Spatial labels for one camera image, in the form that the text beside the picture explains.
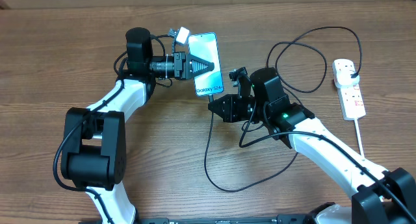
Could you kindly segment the smartphone with blue screen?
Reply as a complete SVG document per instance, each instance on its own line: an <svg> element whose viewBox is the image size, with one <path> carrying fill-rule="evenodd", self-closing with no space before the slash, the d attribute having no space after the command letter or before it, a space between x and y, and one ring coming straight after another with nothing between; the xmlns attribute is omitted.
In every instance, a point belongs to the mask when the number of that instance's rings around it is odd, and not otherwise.
<svg viewBox="0 0 416 224"><path fill-rule="evenodd" d="M188 38L194 87L197 96L213 95L224 91L217 37L214 32L193 34Z"/></svg>

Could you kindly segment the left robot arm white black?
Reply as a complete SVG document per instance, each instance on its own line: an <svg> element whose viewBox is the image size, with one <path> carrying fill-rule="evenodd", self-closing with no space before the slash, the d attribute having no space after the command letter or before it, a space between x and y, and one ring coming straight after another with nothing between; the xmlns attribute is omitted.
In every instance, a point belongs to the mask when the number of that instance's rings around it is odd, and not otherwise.
<svg viewBox="0 0 416 224"><path fill-rule="evenodd" d="M213 71L213 62L186 52L153 54L160 36L142 27L129 29L126 50L114 61L114 88L87 108L69 109L64 136L53 160L53 176L65 190L87 193L101 223L140 223L123 185L127 164L125 123L145 105L157 79L190 80Z"/></svg>

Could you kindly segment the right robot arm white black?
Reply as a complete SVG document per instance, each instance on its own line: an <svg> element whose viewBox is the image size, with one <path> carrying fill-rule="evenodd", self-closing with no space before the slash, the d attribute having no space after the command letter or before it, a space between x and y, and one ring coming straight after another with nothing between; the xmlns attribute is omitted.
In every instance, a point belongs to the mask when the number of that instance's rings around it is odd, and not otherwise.
<svg viewBox="0 0 416 224"><path fill-rule="evenodd" d="M314 113L292 103L274 68L247 75L232 71L238 93L208 104L228 123L262 122L267 138L308 157L344 191L349 207L326 203L308 214L279 215L278 223L414 223L415 179L403 168L389 171L334 136Z"/></svg>

